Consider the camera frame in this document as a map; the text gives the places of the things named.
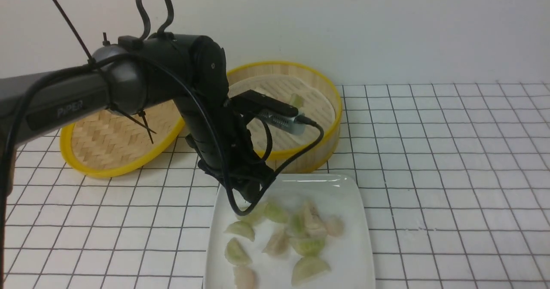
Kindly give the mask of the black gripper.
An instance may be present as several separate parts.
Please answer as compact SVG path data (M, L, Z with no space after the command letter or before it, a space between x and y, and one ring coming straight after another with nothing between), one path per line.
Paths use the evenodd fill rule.
M225 161L196 103L190 97L179 97L174 102L189 131L185 140L200 157L198 167L222 186L232 186L248 203L257 201L260 183L274 171L254 151L246 119L235 110L231 99L226 97L219 104L203 101L220 138Z

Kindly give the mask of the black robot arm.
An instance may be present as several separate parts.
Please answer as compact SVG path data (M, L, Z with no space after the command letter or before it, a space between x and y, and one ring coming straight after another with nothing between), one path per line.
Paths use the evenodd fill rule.
M12 189L18 146L103 109L130 117L173 101L199 168L228 192L258 202L276 173L253 150L247 124L275 101L229 96L224 49L204 35L120 37L88 64L1 79L1 193Z

